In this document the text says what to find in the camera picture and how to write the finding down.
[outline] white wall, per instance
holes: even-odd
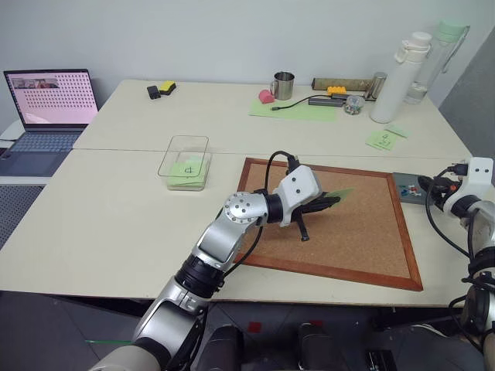
[[[440,105],[493,28],[495,0],[0,0],[0,69],[88,68],[100,103],[124,78],[368,78],[441,18],[472,28],[431,90]],[[1,131],[17,113],[0,81]]]

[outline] green mat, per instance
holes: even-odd
[[[335,121],[335,107],[310,106],[307,101],[301,102],[286,110],[272,111],[273,106],[290,106],[297,100],[276,101],[274,103],[263,104],[259,99],[253,100],[249,114],[251,116],[265,116],[277,118],[289,118],[292,120],[314,120],[314,121]]]

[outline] white water bottle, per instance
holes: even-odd
[[[389,73],[370,113],[373,121],[386,124],[394,119],[430,50],[431,39],[429,33],[413,32],[409,39],[402,40],[394,55],[397,66]]]

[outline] metal mug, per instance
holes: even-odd
[[[270,84],[270,93],[278,100],[288,100],[292,97],[294,87],[294,75],[290,72],[277,72],[275,80]]]

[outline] clear plastic container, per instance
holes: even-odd
[[[167,188],[177,191],[200,191],[207,182],[211,154],[208,137],[176,135],[163,156],[158,174]]]
[[[450,61],[463,44],[468,31],[469,26],[440,22],[435,37],[431,41],[431,49],[418,76],[408,89],[405,102],[418,104],[422,101],[440,72],[447,72]]]

